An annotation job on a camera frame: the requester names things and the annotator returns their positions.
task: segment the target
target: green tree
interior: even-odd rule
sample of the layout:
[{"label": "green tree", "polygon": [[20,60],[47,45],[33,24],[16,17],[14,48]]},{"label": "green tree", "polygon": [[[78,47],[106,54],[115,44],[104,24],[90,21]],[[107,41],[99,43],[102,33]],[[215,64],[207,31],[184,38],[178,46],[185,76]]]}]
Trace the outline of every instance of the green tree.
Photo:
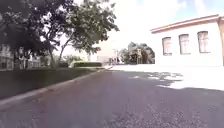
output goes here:
[{"label": "green tree", "polygon": [[48,56],[41,56],[40,57],[40,63],[41,63],[41,66],[47,67],[48,64],[49,64],[49,58],[48,58]]},{"label": "green tree", "polygon": [[36,29],[28,18],[23,18],[21,13],[7,12],[2,15],[0,21],[0,44],[6,44],[14,55],[14,64],[19,63],[20,58],[25,58],[25,69],[28,68],[28,60],[46,53],[46,45],[40,40]]},{"label": "green tree", "polygon": [[[85,50],[87,53],[96,52],[98,48],[92,47],[99,41],[108,39],[107,32],[113,29],[118,30],[114,24],[116,19],[113,14],[114,4],[102,8],[100,5],[108,1],[85,0],[80,6],[73,3],[73,0],[64,0],[63,4],[46,2],[44,6],[34,9],[39,33],[49,46],[51,61],[55,65],[53,50],[61,47],[57,62],[63,55],[67,46],[75,49]],[[59,40],[62,35],[66,36],[65,43]]]},{"label": "green tree", "polygon": [[73,61],[82,61],[82,59],[78,56],[73,56],[73,55],[68,55],[68,56],[64,56],[63,57],[65,62],[67,62],[69,65],[73,62]]},{"label": "green tree", "polygon": [[122,61],[125,63],[137,63],[137,49],[141,49],[141,62],[143,64],[154,64],[155,63],[155,53],[147,46],[147,44],[137,44],[131,42],[128,45],[128,49],[122,49],[120,51],[120,56]]}]

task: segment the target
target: tree canopy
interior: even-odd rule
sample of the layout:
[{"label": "tree canopy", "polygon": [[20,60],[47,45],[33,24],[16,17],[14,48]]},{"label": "tree canopy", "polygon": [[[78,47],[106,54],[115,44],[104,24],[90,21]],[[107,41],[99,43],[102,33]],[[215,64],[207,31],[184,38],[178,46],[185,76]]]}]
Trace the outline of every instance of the tree canopy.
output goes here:
[{"label": "tree canopy", "polygon": [[0,36],[4,39],[1,43],[9,45],[12,52],[22,49],[27,58],[50,54],[55,65],[53,51],[58,46],[61,47],[59,62],[67,46],[96,52],[99,48],[93,47],[94,44],[107,40],[109,31],[119,31],[114,22],[115,4],[101,6],[108,0],[84,0],[81,5],[73,0],[26,0],[17,1],[18,7],[10,1],[5,3],[8,8],[0,10],[3,17]]},{"label": "tree canopy", "polygon": [[137,63],[137,49],[141,49],[141,63],[142,64],[154,64],[155,63],[155,53],[146,43],[137,44],[131,42],[128,45],[128,49],[122,49],[119,54],[122,61],[125,63]]}]

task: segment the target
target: road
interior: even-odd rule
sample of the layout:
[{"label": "road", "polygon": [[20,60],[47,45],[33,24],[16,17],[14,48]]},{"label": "road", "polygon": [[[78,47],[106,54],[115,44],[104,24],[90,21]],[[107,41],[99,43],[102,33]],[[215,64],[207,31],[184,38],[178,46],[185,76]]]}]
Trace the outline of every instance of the road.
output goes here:
[{"label": "road", "polygon": [[224,128],[224,92],[185,77],[105,71],[1,110],[0,128]]}]

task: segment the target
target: sky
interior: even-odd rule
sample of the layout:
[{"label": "sky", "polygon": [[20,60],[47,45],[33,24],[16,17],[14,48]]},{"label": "sky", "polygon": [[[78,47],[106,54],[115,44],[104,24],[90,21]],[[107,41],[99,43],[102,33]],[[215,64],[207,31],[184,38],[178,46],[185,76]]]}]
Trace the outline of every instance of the sky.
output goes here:
[{"label": "sky", "polygon": [[110,0],[115,5],[115,23],[119,32],[109,32],[110,43],[115,49],[127,47],[133,41],[147,43],[152,35],[150,29],[210,14],[224,12],[224,0]]}]

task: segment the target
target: foliage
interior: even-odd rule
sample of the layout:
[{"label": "foliage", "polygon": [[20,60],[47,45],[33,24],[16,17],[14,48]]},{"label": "foliage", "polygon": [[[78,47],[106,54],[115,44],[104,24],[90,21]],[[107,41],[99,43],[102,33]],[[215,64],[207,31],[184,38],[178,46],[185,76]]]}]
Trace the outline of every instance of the foliage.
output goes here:
[{"label": "foliage", "polygon": [[69,64],[67,62],[61,61],[58,65],[59,68],[68,68]]},{"label": "foliage", "polygon": [[68,55],[63,57],[64,60],[70,65],[73,61],[82,61],[78,56]]},{"label": "foliage", "polygon": [[41,63],[41,66],[48,66],[48,63],[49,63],[49,59],[47,56],[41,56],[40,57],[40,63]]},{"label": "foliage", "polygon": [[75,62],[73,63],[73,68],[75,67],[101,67],[102,63],[100,62]]},{"label": "foliage", "polygon": [[[8,8],[0,10],[4,14],[0,24],[1,37],[6,35],[5,43],[12,47],[13,52],[23,49],[26,58],[30,54],[49,54],[52,67],[56,66],[53,51],[58,46],[61,51],[57,63],[67,46],[87,53],[96,52],[99,48],[93,47],[94,44],[107,40],[108,31],[119,30],[114,23],[115,4],[101,6],[106,5],[108,0],[84,0],[81,5],[73,0],[17,2],[18,8],[11,1],[6,2]],[[64,44],[60,40],[62,36],[66,37]]]},{"label": "foliage", "polygon": [[29,18],[22,18],[21,13],[7,12],[2,15],[0,22],[1,44],[9,46],[14,55],[14,62],[19,58],[28,59],[46,54],[47,46],[40,40],[35,27]]},{"label": "foliage", "polygon": [[121,57],[121,61],[129,63],[129,52],[127,49],[120,50],[119,56]]},{"label": "foliage", "polygon": [[141,49],[141,62],[143,64],[154,64],[155,63],[155,53],[147,46],[147,44],[136,44],[134,42],[131,42],[128,45],[128,49],[122,49],[119,54],[122,58],[122,61],[131,64],[131,63],[137,63],[137,49]]}]

